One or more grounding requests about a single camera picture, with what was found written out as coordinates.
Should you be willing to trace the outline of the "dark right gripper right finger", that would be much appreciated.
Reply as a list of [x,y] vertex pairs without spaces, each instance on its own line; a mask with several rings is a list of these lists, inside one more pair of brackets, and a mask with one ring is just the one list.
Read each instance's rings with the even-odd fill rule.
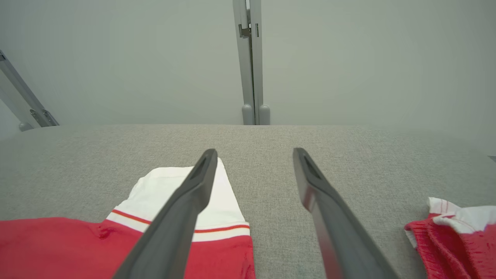
[[299,197],[312,215],[328,279],[396,279],[384,254],[309,153],[294,148]]

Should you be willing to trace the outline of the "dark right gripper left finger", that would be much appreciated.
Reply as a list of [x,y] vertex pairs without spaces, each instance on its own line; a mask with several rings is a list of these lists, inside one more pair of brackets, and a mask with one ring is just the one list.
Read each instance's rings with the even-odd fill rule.
[[210,201],[216,168],[217,152],[208,149],[115,272],[115,279],[184,277],[197,216]]

